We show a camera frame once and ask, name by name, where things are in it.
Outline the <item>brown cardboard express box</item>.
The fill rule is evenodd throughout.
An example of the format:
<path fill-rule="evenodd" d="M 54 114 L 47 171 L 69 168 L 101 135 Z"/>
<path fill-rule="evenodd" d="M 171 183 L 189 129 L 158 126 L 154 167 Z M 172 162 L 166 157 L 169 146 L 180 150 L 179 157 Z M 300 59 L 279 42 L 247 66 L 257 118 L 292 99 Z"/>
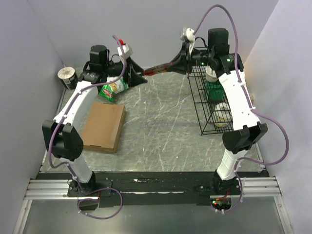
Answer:
<path fill-rule="evenodd" d="M 116 153 L 125 114 L 123 105 L 94 102 L 81 134 L 83 149 Z"/>

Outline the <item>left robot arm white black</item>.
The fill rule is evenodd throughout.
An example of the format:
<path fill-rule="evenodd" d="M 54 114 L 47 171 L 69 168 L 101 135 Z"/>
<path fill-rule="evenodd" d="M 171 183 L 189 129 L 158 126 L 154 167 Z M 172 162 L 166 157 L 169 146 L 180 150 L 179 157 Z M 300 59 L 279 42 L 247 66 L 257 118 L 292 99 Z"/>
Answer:
<path fill-rule="evenodd" d="M 144 70 L 131 59 L 131 46 L 123 42 L 117 51 L 120 62 L 114 63 L 106 46 L 93 45 L 70 99 L 53 120 L 42 124 L 50 166 L 65 165 L 74 186 L 86 196 L 96 192 L 97 184 L 95 173 L 82 156 L 83 140 L 77 132 L 82 117 L 103 86 L 117 84 L 129 88 L 147 82 Z"/>

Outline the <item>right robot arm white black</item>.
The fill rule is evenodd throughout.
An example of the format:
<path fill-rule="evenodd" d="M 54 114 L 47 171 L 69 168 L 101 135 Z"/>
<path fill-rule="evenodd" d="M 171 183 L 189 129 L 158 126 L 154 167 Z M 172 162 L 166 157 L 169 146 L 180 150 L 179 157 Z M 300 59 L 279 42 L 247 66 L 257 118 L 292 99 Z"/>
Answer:
<path fill-rule="evenodd" d="M 181 67 L 181 73 L 190 73 L 191 67 L 203 62 L 213 71 L 220 82 L 232 114 L 233 130 L 222 135 L 224 155 L 214 178 L 213 189 L 218 194 L 241 190 L 237 168 L 246 153 L 267 132 L 267 124 L 261 123 L 254 113 L 242 60 L 237 51 L 230 53 L 229 32 L 225 28 L 208 31 L 208 44 L 205 50 L 196 50 L 195 31 L 184 28 L 181 34 L 182 48 L 171 61 L 169 70 Z"/>

